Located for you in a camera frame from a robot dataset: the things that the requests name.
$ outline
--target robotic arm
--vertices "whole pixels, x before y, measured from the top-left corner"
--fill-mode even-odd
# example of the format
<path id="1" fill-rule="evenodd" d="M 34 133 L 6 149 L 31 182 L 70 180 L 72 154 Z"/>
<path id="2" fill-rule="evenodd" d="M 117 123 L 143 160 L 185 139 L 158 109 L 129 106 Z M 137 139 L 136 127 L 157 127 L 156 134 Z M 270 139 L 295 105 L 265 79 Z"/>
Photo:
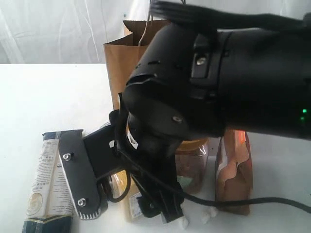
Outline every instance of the robotic arm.
<path id="1" fill-rule="evenodd" d="M 219 137 L 226 128 L 311 139 L 308 15 L 303 21 L 235 15 L 162 1 L 153 1 L 151 14 L 172 24 L 156 34 L 136 66 L 111 125 L 85 138 L 81 131 L 61 136 L 60 156 L 81 219 L 96 218 L 106 199 L 116 201 L 109 176 L 122 169 L 138 185 L 145 216 L 181 217 L 184 197 L 193 198 L 180 195 L 176 179 L 174 153 L 183 140 Z"/>

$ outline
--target white table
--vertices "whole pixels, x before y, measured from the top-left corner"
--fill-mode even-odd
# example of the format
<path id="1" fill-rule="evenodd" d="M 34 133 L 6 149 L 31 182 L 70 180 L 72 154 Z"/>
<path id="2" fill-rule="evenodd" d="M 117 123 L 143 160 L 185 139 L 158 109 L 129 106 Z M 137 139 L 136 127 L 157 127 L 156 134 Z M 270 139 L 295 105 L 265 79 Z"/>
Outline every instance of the white table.
<path id="1" fill-rule="evenodd" d="M 105 65 L 0 65 L 0 232 L 21 232 L 27 201 L 48 131 L 85 129 L 90 133 L 108 121 L 112 109 Z M 253 155 L 253 197 L 278 196 L 311 205 L 311 143 L 250 133 Z M 210 150 L 215 154 L 217 145 Z M 200 197 L 213 198 L 214 157 L 209 157 Z M 261 204 L 250 216 L 219 213 L 203 225 L 206 209 L 183 204 L 190 219 L 187 232 L 255 233 L 310 232 L 311 216 L 282 204 Z M 181 231 L 178 222 L 162 224 L 161 217 L 125 222 L 118 204 L 93 221 L 73 221 L 72 232 Z"/>

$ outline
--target brown paper bag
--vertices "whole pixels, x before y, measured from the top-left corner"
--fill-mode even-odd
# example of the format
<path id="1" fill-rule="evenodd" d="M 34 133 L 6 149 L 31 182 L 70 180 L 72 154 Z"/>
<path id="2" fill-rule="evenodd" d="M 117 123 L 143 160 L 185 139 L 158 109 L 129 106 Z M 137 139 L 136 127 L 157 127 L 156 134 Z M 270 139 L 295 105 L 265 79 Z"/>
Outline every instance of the brown paper bag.
<path id="1" fill-rule="evenodd" d="M 252 159 L 247 133 L 227 130 L 219 143 L 216 159 L 215 199 L 218 201 L 249 199 L 253 188 Z M 249 205 L 221 210 L 248 215 Z"/>
<path id="2" fill-rule="evenodd" d="M 146 51 L 154 35 L 162 27 L 169 24 L 166 20 L 149 22 L 141 46 L 138 46 L 138 42 L 145 29 L 146 21 L 123 21 L 123 23 L 125 26 L 124 33 L 127 36 L 104 44 L 114 109 L 119 109 L 118 93 L 124 91 L 132 71 Z"/>

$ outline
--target white backdrop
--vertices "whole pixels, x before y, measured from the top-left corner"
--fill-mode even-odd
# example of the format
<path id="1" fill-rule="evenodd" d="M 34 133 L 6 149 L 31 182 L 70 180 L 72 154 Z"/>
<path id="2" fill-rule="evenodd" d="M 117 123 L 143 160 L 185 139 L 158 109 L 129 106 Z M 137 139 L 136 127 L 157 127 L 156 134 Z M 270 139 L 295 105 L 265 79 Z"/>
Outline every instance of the white backdrop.
<path id="1" fill-rule="evenodd" d="M 0 63 L 104 63 L 103 43 L 124 19 L 145 20 L 149 0 L 0 0 Z M 187 0 L 236 13 L 302 18 L 310 0 Z"/>

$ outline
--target screw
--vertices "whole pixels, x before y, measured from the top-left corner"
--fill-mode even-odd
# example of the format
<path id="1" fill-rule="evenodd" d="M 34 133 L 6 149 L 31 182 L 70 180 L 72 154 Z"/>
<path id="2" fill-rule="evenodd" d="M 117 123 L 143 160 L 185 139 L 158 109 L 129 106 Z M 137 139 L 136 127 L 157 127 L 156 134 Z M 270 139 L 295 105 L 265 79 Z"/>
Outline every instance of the screw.
<path id="1" fill-rule="evenodd" d="M 69 154 L 69 153 L 64 154 L 63 159 L 65 159 L 66 161 L 69 161 L 71 159 L 71 154 Z"/>
<path id="2" fill-rule="evenodd" d="M 78 200 L 78 206 L 84 207 L 86 205 L 86 200 L 84 198 L 81 198 Z"/>
<path id="3" fill-rule="evenodd" d="M 179 124 L 180 124 L 181 122 L 183 122 L 182 118 L 177 117 L 177 116 L 173 116 L 172 119 L 173 119 L 173 121 L 175 121 L 176 123 L 179 123 Z"/>
<path id="4" fill-rule="evenodd" d="M 196 60 L 198 66 L 203 65 L 206 62 L 206 57 L 200 57 Z"/>

